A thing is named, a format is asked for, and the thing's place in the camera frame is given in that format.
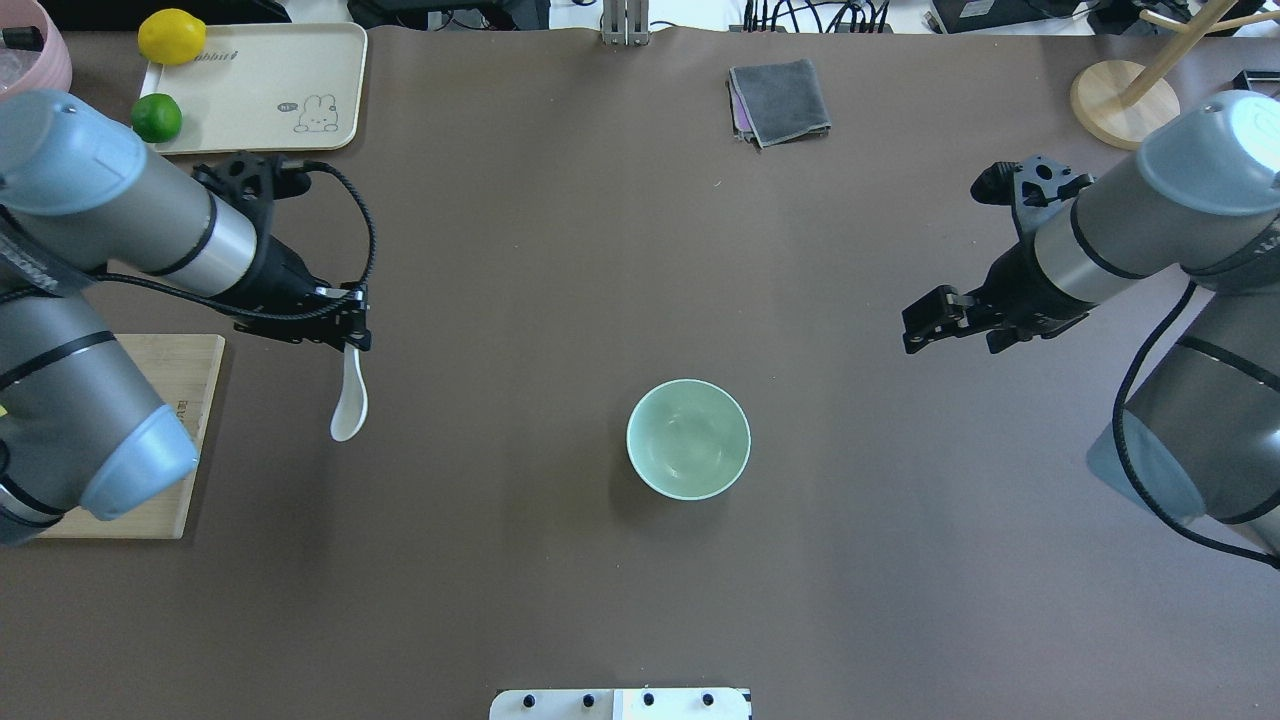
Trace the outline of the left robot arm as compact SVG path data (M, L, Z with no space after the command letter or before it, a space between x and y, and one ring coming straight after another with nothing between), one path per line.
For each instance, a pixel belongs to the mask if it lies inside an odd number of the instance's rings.
M238 331L344 357L332 438L369 413L361 355L367 250L333 284L273 234L274 205L317 160L238 152L186 173L133 129L55 88L3 102L3 544L74 509L115 520L189 475L198 450L86 291L132 284L229 316Z

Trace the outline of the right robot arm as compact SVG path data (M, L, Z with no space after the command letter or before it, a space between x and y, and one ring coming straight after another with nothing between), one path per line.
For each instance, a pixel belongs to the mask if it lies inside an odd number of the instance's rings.
M982 334L1000 354L1052 340L1162 272L1184 288L1130 360L1091 473L1181 538L1277 566L1277 100L1215 94L1101 176L997 161L972 197L1015 245L963 292L925 292L902 346Z

